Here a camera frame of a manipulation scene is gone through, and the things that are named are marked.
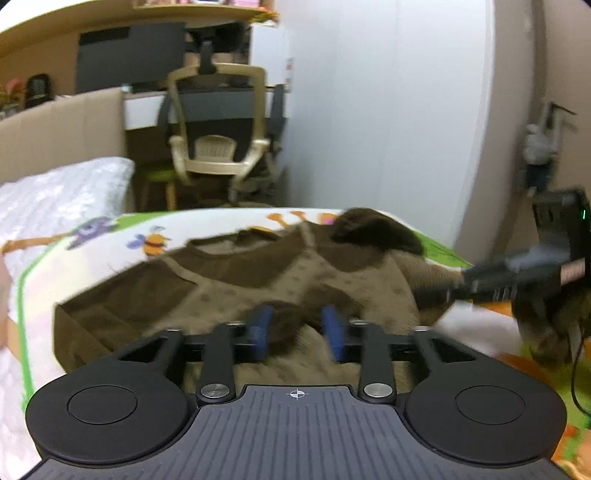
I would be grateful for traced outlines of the brown polka dot cardigan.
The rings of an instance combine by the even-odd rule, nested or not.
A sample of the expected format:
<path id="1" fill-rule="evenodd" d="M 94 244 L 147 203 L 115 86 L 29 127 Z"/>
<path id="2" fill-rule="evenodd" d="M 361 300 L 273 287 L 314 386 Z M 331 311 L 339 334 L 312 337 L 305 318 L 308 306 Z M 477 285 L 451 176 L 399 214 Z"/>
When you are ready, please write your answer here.
<path id="1" fill-rule="evenodd" d="M 406 334 L 449 307 L 446 299 L 425 303 L 428 289 L 461 280 L 429 263 L 410 229 L 356 208 L 329 225 L 193 239 L 129 267 L 55 307 L 53 350 L 73 371 L 158 331 L 207 334 L 269 305 L 269 354 L 238 365 L 236 384 L 356 385 L 358 366 L 332 360 L 322 308 Z"/>

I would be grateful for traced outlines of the grey hanging plush toy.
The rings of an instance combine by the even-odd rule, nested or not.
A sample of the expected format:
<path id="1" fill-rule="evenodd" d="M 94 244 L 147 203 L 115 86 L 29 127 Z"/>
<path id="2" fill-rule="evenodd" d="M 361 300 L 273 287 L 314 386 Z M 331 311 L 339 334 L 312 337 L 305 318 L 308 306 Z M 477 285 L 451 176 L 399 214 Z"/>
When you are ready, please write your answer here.
<path id="1" fill-rule="evenodd" d="M 546 101 L 536 123 L 527 125 L 523 147 L 525 188 L 529 197 L 545 192 L 552 181 L 555 165 L 562 149 L 564 116 L 577 113 Z"/>

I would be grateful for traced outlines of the cartoon animal play mat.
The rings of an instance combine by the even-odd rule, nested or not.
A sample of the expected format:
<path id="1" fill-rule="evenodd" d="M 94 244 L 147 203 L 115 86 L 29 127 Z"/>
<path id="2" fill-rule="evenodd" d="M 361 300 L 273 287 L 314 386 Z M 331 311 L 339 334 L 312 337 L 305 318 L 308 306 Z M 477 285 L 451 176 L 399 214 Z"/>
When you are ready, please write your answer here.
<path id="1" fill-rule="evenodd" d="M 169 328 L 73 371 L 53 350 L 54 310 L 115 274 L 242 230 L 276 232 L 342 213 L 206 209 L 124 216 L 82 228 L 23 273 L 28 349 L 22 479 L 562 479 L 552 461 L 567 422 L 549 385 L 431 325 L 388 335 L 394 403 L 356 385 L 236 384 L 198 404 L 204 340 Z"/>

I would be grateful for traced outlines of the beige mesh office chair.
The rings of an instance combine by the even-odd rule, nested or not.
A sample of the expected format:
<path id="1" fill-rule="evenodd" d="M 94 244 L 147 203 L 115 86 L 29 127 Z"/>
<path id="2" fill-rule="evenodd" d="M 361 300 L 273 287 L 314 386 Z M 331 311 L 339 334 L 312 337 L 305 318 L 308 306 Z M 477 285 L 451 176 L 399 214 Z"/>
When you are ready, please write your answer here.
<path id="1" fill-rule="evenodd" d="M 269 92 L 262 67 L 214 61 L 211 40 L 195 45 L 197 64 L 168 74 L 158 118 L 174 174 L 207 200 L 266 202 L 276 186 L 286 88 Z"/>

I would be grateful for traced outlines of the white desk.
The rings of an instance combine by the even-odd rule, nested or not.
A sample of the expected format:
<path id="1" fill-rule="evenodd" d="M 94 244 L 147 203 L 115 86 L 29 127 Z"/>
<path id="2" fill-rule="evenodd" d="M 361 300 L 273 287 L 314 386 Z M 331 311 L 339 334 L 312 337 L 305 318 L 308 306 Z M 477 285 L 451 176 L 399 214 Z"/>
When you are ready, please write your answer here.
<path id="1" fill-rule="evenodd" d="M 165 92 L 124 95 L 125 130 L 156 127 Z M 254 95 L 247 89 L 181 92 L 186 122 L 252 119 Z"/>

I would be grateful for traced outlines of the beige upholstered headboard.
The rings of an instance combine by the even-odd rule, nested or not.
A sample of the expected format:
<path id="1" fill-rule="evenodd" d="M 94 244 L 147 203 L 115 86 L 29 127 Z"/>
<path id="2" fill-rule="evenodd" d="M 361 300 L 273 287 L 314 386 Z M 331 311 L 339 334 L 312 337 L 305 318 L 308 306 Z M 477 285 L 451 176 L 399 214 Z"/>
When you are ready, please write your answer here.
<path id="1" fill-rule="evenodd" d="M 123 93 L 110 88 L 58 99 L 1 121 L 3 183 L 127 153 Z"/>

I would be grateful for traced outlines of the white cabinet box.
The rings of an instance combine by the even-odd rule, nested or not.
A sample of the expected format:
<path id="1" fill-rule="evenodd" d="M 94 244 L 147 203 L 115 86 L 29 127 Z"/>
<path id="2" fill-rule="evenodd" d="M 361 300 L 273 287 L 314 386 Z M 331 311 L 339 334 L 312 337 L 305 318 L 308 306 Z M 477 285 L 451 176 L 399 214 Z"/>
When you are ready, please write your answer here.
<path id="1" fill-rule="evenodd" d="M 256 23 L 250 26 L 249 64 L 266 71 L 266 85 L 283 85 L 287 93 L 293 89 L 294 56 L 290 35 L 283 25 Z"/>

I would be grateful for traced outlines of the black computer monitor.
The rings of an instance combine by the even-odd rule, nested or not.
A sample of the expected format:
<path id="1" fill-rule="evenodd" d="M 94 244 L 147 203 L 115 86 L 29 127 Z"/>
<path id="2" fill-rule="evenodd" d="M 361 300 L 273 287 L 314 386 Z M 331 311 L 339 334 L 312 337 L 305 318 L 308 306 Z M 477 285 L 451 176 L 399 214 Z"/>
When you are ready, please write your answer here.
<path id="1" fill-rule="evenodd" d="M 161 81 L 183 65 L 184 52 L 181 22 L 133 24 L 83 33 L 78 39 L 75 91 L 80 94 Z"/>

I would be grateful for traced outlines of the black round speaker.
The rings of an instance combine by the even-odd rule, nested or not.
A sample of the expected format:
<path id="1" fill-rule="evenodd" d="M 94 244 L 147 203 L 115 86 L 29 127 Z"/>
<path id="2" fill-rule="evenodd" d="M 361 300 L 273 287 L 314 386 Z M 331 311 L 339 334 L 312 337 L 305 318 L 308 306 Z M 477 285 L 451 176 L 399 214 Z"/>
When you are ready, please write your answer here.
<path id="1" fill-rule="evenodd" d="M 31 76 L 25 84 L 24 108 L 30 109 L 53 99 L 51 80 L 48 74 Z"/>

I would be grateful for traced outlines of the pink flower potted plant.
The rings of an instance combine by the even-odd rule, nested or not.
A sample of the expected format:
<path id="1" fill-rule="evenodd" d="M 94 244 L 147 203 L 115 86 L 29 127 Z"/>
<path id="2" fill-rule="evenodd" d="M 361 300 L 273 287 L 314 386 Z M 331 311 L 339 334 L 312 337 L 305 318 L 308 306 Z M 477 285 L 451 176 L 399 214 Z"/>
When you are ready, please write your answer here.
<path id="1" fill-rule="evenodd" d="M 1 85 L 1 116 L 6 118 L 20 110 L 25 93 L 24 83 L 18 79 L 13 78 Z"/>

